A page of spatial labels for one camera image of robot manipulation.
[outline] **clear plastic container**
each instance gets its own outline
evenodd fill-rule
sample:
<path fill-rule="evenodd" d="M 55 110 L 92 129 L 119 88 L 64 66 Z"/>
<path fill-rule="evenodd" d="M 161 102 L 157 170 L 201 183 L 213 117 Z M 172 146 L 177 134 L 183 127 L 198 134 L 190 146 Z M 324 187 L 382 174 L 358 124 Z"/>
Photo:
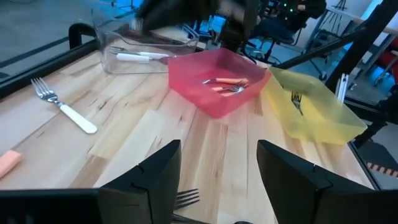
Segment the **clear plastic container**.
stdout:
<path fill-rule="evenodd" d="M 273 76 L 262 94 L 290 137 L 345 144 L 366 130 L 365 123 L 319 79 L 278 68 L 270 70 Z M 302 93 L 303 115 L 292 103 L 292 91 Z"/>
<path fill-rule="evenodd" d="M 101 63 L 108 73 L 168 72 L 169 58 L 193 53 L 198 43 L 198 34 L 186 25 L 142 32 L 134 14 L 119 19 L 107 16 L 99 9 L 93 9 L 91 14 L 102 53 Z M 116 54 L 111 52 L 112 47 L 121 47 L 128 52 Z M 153 55 L 165 56 L 157 60 L 159 58 Z"/>
<path fill-rule="evenodd" d="M 169 86 L 213 118 L 221 118 L 256 97 L 271 73 L 227 49 L 207 50 L 169 61 Z M 248 86 L 240 93 L 223 96 L 203 84 L 213 78 L 247 78 Z"/>

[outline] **yellow plastic bin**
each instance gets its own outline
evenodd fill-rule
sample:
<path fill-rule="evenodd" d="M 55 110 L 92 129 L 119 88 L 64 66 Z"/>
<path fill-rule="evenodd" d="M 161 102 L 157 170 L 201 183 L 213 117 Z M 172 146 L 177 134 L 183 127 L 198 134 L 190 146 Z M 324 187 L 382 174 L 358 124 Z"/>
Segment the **yellow plastic bin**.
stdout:
<path fill-rule="evenodd" d="M 262 90 L 286 133 L 292 138 L 345 144 L 367 126 L 317 78 L 270 68 L 271 79 Z M 303 115 L 292 103 L 292 91 L 302 94 Z"/>

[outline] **floor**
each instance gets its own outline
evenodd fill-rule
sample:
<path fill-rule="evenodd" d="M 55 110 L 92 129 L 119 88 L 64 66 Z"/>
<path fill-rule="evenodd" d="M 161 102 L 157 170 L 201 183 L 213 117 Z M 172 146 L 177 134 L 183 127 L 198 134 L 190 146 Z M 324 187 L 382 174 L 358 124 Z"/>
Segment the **floor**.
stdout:
<path fill-rule="evenodd" d="M 141 1 L 134 0 L 134 5 L 138 6 Z M 66 37 L 68 28 L 73 23 L 85 22 L 91 24 L 90 11 L 92 7 L 105 9 L 110 15 L 118 15 L 129 10 L 128 5 L 130 5 L 131 1 L 118 0 L 117 6 L 114 8 L 110 7 L 110 2 L 111 0 L 33 0 L 31 3 L 23 4 L 0 0 L 0 14 L 2 15 L 0 20 L 0 30 L 2 31 L 2 35 L 0 35 L 0 62 Z M 223 25 L 223 20 L 222 18 L 216 18 L 211 24 L 204 23 L 201 26 L 201 30 L 207 30 L 209 25 L 212 29 L 219 31 Z M 89 41 L 90 38 L 85 37 L 83 40 Z M 258 40 L 253 42 L 257 46 L 261 44 Z M 262 50 L 266 51 L 268 47 L 269 43 L 265 43 Z M 0 68 L 0 72 L 14 75 L 67 50 L 68 43 L 65 42 L 25 60 Z M 276 45 L 272 53 L 272 56 L 281 62 L 298 55 L 300 55 L 299 51 L 280 45 Z M 326 69 L 324 60 L 315 58 L 313 63 L 305 62 L 291 68 L 291 70 L 318 77 L 319 71 L 314 64 L 321 71 Z M 385 98 L 388 89 L 394 84 L 394 81 L 390 77 L 385 79 L 377 88 L 373 87 L 371 83 L 380 73 L 380 70 L 376 70 L 368 77 L 359 78 L 356 81 L 358 85 L 354 90 L 348 91 L 347 94 L 374 102 Z M 398 126 L 389 124 L 378 132 L 373 140 L 387 147 L 393 158 L 398 161 L 398 150 L 395 149 L 398 143 L 396 133 L 398 133 Z M 398 189 L 398 180 L 396 178 L 378 172 L 374 172 L 374 175 L 380 181 L 382 188 Z"/>

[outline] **pink plastic bin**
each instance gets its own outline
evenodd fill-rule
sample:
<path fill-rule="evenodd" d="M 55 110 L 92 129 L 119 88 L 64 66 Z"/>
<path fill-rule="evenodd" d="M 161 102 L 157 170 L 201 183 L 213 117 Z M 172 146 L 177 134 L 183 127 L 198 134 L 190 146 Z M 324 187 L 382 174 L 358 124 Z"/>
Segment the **pink plastic bin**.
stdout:
<path fill-rule="evenodd" d="M 221 118 L 259 94 L 271 73 L 227 49 L 207 50 L 169 60 L 169 86 L 213 118 Z M 247 78 L 241 93 L 222 96 L 203 84 L 211 78 Z"/>

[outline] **wooden tabletop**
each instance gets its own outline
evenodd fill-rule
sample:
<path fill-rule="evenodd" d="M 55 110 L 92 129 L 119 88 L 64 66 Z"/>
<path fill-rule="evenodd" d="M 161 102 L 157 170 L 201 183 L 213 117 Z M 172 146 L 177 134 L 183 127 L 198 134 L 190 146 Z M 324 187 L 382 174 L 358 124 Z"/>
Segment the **wooden tabletop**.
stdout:
<path fill-rule="evenodd" d="M 200 202 L 179 214 L 210 223 L 276 223 L 261 182 L 257 140 L 266 139 L 343 177 L 371 187 L 348 146 L 292 139 L 264 95 L 211 119 L 167 85 L 167 73 L 108 75 L 95 52 L 44 80 L 98 127 L 85 134 L 28 86 L 0 103 L 0 155 L 22 162 L 0 189 L 99 187 L 173 139 L 182 140 L 180 190 Z"/>
<path fill-rule="evenodd" d="M 350 14 L 350 13 L 348 13 L 348 12 L 345 12 L 345 11 L 342 11 L 342 10 L 339 10 L 339 9 L 336 9 L 336 8 L 334 8 L 334 7 L 327 6 L 326 8 L 327 8 L 328 11 L 330 11 L 330 12 L 334 12 L 334 13 L 336 13 L 336 14 L 339 14 L 339 15 L 342 15 L 342 16 L 344 16 L 344 17 L 350 18 L 350 19 L 351 19 L 353 22 L 355 22 L 356 24 L 361 24 L 361 23 L 363 23 L 363 22 L 365 21 L 364 19 L 362 19 L 362 18 L 359 17 L 359 16 L 352 15 L 352 14 Z M 396 28 L 393 29 L 393 28 L 390 28 L 390 27 L 386 27 L 386 28 L 384 28 L 383 32 L 385 32 L 385 33 L 387 33 L 387 34 L 398 35 L 398 30 L 397 30 Z"/>

